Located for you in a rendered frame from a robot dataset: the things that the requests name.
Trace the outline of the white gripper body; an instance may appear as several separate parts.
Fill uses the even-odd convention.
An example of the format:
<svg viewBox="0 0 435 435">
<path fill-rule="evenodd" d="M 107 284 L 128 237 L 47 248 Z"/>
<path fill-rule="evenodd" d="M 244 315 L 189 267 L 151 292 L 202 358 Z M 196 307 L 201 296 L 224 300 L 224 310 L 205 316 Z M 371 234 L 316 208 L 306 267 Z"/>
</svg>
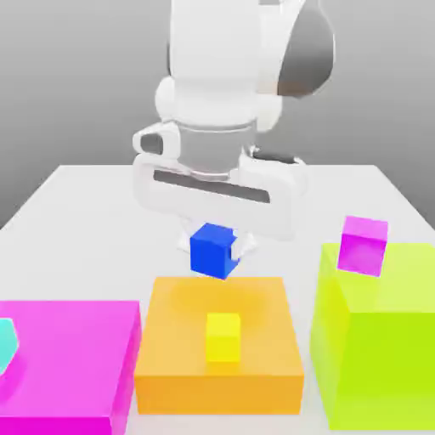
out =
<svg viewBox="0 0 435 435">
<path fill-rule="evenodd" d="M 302 212 L 308 166 L 252 159 L 223 182 L 191 177 L 174 159 L 148 153 L 133 162 L 133 190 L 141 206 L 197 223 L 213 223 L 277 240 L 289 240 Z"/>
</svg>

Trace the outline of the small blue cube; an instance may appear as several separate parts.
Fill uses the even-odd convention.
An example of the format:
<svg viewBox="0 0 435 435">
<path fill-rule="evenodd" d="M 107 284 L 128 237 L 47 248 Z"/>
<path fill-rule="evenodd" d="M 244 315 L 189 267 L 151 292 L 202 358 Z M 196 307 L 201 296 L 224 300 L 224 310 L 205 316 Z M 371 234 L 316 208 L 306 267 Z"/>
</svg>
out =
<svg viewBox="0 0 435 435">
<path fill-rule="evenodd" d="M 231 248 L 235 240 L 232 229 L 203 224 L 189 239 L 190 269 L 226 280 L 239 263 L 232 259 Z"/>
</svg>

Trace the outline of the small yellow cube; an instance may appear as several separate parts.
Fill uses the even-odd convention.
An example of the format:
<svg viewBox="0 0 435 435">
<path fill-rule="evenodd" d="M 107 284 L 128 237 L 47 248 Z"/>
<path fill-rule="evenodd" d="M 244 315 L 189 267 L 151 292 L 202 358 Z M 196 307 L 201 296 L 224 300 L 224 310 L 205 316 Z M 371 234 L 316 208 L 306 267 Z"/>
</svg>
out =
<svg viewBox="0 0 435 435">
<path fill-rule="evenodd" d="M 206 316 L 206 361 L 240 362 L 241 321 L 238 313 L 208 313 Z"/>
</svg>

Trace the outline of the small magenta cube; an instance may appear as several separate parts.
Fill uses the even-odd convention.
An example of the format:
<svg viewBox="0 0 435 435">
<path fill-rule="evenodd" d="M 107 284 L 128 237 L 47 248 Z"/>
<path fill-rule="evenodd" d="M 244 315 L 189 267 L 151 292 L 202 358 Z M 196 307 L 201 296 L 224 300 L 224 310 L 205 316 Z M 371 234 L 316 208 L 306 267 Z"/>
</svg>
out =
<svg viewBox="0 0 435 435">
<path fill-rule="evenodd" d="M 388 222 L 367 217 L 346 216 L 337 268 L 380 277 L 387 247 Z"/>
</svg>

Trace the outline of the small cyan cube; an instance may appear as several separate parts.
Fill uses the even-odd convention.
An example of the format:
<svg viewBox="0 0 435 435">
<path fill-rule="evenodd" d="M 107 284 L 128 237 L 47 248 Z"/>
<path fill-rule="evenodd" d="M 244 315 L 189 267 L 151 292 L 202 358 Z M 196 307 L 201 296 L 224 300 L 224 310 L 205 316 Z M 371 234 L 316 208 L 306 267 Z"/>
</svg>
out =
<svg viewBox="0 0 435 435">
<path fill-rule="evenodd" d="M 18 348 L 14 321 L 11 318 L 0 318 L 0 376 L 7 370 Z"/>
</svg>

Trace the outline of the large orange box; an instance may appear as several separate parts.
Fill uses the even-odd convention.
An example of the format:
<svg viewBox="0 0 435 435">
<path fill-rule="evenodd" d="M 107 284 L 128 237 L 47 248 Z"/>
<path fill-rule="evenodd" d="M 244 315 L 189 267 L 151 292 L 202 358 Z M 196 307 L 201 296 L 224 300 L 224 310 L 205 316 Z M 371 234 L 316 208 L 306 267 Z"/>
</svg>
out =
<svg viewBox="0 0 435 435">
<path fill-rule="evenodd" d="M 135 370 L 141 415 L 296 415 L 304 372 L 277 277 L 155 280 Z"/>
</svg>

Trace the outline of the large lime green box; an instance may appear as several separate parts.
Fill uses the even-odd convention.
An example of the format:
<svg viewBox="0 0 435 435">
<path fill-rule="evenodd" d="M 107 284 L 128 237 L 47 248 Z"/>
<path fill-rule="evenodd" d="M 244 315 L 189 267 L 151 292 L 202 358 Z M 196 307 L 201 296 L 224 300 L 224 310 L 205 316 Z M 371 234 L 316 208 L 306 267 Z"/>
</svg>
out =
<svg viewBox="0 0 435 435">
<path fill-rule="evenodd" d="M 435 432 L 435 246 L 391 243 L 381 276 L 321 247 L 310 354 L 333 430 Z"/>
</svg>

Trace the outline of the large magenta box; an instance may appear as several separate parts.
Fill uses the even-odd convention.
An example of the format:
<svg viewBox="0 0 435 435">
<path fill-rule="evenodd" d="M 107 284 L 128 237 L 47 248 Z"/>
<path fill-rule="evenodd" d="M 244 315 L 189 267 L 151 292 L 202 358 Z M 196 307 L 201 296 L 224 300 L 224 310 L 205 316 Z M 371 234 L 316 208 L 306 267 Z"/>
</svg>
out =
<svg viewBox="0 0 435 435">
<path fill-rule="evenodd" d="M 2 301 L 18 352 L 0 376 L 0 435 L 125 435 L 137 301 Z"/>
</svg>

